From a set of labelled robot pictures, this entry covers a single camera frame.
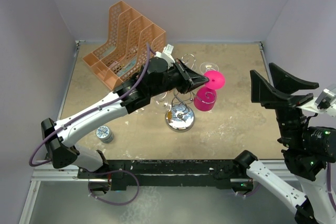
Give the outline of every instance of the gray wall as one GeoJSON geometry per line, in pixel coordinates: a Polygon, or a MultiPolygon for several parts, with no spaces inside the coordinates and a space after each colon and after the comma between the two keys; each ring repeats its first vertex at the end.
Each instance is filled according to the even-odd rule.
{"type": "MultiPolygon", "coordinates": [[[[320,83],[314,91],[336,83],[336,0],[289,0],[265,42],[268,62],[298,77],[320,83]]],[[[313,124],[336,126],[321,115],[313,124]]]]}
{"type": "MultiPolygon", "coordinates": [[[[104,40],[119,0],[55,0],[76,39],[104,40]]],[[[125,0],[175,41],[261,41],[287,0],[125,0]]]]}
{"type": "Polygon", "coordinates": [[[19,221],[40,122],[57,116],[74,52],[54,0],[0,0],[1,223],[19,221]]]}

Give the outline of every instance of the floor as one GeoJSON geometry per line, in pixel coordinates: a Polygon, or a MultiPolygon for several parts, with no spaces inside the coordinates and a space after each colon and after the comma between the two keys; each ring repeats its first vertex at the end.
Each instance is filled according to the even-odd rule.
{"type": "MultiPolygon", "coordinates": [[[[69,117],[97,102],[109,89],[94,76],[82,58],[99,44],[81,45],[61,118],[69,117]]],[[[257,44],[176,44],[173,56],[184,54],[202,62],[214,62],[226,78],[214,108],[195,112],[194,126],[178,133],[165,124],[165,113],[153,103],[138,113],[107,123],[115,134],[109,144],[91,132],[81,145],[102,150],[107,159],[232,159],[249,150],[261,159],[283,158],[275,113],[250,101],[251,69],[266,77],[257,44]]]]}

